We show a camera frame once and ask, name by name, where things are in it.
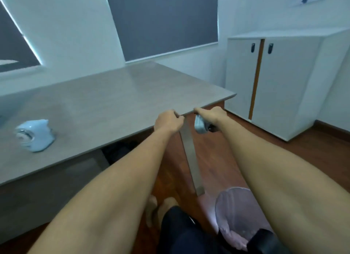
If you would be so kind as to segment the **grey tape strip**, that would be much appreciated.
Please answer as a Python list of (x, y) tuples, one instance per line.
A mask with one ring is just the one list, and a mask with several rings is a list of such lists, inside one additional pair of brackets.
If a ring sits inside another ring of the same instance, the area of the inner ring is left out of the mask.
[(203, 186), (203, 180), (196, 157), (195, 145), (192, 138), (190, 124), (187, 118), (185, 118), (183, 126), (180, 129), (180, 137), (185, 151), (186, 160), (189, 166), (196, 196), (202, 196), (203, 194), (205, 194), (205, 189)]

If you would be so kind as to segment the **pink waste bin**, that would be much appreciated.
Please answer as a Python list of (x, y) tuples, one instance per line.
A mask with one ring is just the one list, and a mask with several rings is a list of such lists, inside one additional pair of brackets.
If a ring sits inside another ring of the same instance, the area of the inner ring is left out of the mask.
[(215, 203), (219, 233), (234, 249), (247, 252), (247, 244), (258, 232), (273, 232), (253, 193), (248, 188), (232, 187), (222, 191)]

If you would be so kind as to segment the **person's right foot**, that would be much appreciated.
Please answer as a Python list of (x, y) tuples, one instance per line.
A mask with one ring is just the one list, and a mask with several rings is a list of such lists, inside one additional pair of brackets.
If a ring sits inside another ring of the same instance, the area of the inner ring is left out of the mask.
[(154, 213), (153, 221), (154, 225), (160, 230), (162, 220), (165, 214), (174, 206), (179, 206), (177, 200), (174, 197), (165, 198), (162, 204), (160, 204)]

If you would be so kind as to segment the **grey roller blind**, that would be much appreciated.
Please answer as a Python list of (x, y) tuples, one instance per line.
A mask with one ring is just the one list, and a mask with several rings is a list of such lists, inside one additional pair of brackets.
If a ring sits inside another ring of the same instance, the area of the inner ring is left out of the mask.
[(0, 73), (40, 65), (37, 54), (0, 0)]
[(218, 0), (108, 0), (126, 62), (218, 42)]

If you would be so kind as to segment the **person's right forearm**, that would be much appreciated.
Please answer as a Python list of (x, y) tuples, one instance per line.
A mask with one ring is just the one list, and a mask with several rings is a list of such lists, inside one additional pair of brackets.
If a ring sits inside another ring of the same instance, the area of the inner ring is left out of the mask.
[(350, 254), (350, 193), (229, 118), (219, 127), (278, 238), (294, 254)]

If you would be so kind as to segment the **light blue tape dispenser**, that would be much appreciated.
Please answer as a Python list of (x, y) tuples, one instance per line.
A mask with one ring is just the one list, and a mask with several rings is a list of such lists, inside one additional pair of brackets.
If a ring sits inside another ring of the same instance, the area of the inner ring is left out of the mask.
[(46, 150), (56, 139), (48, 119), (25, 121), (14, 133), (20, 146), (33, 153)]

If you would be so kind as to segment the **white cabinet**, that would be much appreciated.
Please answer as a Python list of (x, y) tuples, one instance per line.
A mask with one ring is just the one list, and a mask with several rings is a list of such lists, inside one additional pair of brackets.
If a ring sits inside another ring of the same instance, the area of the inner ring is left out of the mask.
[(227, 111), (284, 141), (311, 128), (350, 47), (350, 28), (252, 31), (227, 39)]

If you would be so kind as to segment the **person's foot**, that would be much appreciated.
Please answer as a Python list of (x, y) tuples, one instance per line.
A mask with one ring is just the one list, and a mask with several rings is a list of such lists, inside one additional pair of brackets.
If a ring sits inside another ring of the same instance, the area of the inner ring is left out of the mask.
[(162, 220), (165, 214), (174, 206), (179, 206), (177, 200), (174, 197), (165, 198), (162, 204), (160, 204), (154, 213), (153, 221), (154, 225), (160, 230)]
[(153, 216), (157, 211), (158, 203), (154, 195), (150, 195), (145, 206), (145, 219), (148, 228), (153, 226)]

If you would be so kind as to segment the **grey tape roll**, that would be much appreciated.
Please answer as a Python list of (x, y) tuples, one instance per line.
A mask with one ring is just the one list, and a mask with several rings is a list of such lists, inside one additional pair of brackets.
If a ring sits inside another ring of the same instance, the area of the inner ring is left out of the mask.
[(208, 132), (215, 133), (218, 132), (219, 129), (213, 125), (212, 123), (206, 121), (201, 115), (197, 114), (195, 116), (195, 123), (194, 123), (195, 131), (198, 134), (205, 134)]

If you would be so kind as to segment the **person's left forearm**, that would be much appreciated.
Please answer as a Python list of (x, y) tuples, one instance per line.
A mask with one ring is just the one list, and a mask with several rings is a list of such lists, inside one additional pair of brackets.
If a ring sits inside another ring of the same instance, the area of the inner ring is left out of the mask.
[(164, 152), (178, 128), (159, 127), (55, 216), (28, 254), (123, 254), (132, 250)]

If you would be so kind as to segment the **person's left hand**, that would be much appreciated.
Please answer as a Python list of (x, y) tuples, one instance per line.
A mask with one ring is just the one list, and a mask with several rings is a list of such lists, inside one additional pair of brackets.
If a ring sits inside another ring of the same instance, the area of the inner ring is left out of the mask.
[(176, 116), (179, 114), (174, 110), (166, 110), (158, 115), (154, 124), (154, 131), (165, 131), (171, 134), (178, 132), (183, 125), (176, 124)]

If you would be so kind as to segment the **person's black trousers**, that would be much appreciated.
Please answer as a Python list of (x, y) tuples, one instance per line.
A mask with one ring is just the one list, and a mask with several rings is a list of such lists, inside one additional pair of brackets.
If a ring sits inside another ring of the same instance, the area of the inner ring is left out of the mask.
[(179, 206), (166, 211), (161, 221), (157, 254), (290, 254), (290, 251), (269, 230), (259, 229), (247, 243), (247, 251), (224, 243), (223, 236), (213, 237), (203, 230)]

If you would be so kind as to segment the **person's right hand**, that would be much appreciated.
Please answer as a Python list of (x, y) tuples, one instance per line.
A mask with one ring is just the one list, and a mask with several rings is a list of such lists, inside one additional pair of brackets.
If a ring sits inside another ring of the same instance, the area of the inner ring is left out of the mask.
[(225, 110), (223, 110), (219, 106), (215, 106), (209, 111), (209, 117), (208, 119), (205, 119), (206, 121), (212, 123), (216, 127), (221, 127), (221, 125), (229, 119), (227, 113)]

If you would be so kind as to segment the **person's left foot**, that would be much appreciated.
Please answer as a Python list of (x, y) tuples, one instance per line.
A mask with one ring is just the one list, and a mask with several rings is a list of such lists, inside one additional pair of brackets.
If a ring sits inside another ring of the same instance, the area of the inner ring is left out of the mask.
[(154, 195), (150, 195), (145, 206), (145, 219), (148, 228), (153, 226), (153, 216), (157, 211), (158, 203)]

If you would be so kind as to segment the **white cabinet door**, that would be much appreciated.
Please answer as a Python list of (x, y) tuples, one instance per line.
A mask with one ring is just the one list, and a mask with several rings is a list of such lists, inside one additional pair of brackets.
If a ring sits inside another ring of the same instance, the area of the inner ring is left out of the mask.
[[(229, 39), (226, 53), (225, 88), (236, 93), (224, 103), (225, 110), (248, 120), (258, 62), (260, 39)], [(251, 53), (251, 44), (255, 51)]]
[[(268, 46), (274, 44), (268, 54)], [(252, 113), (252, 123), (290, 140), (294, 122), (313, 71), (320, 37), (266, 38)]]

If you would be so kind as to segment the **brown skirting board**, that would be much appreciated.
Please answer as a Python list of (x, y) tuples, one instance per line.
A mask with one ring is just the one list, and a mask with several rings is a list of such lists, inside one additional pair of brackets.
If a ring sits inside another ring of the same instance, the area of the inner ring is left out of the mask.
[(338, 139), (350, 142), (350, 132), (333, 125), (327, 124), (320, 120), (315, 120), (312, 128), (318, 130), (322, 133), (328, 134), (332, 137), (336, 137)]

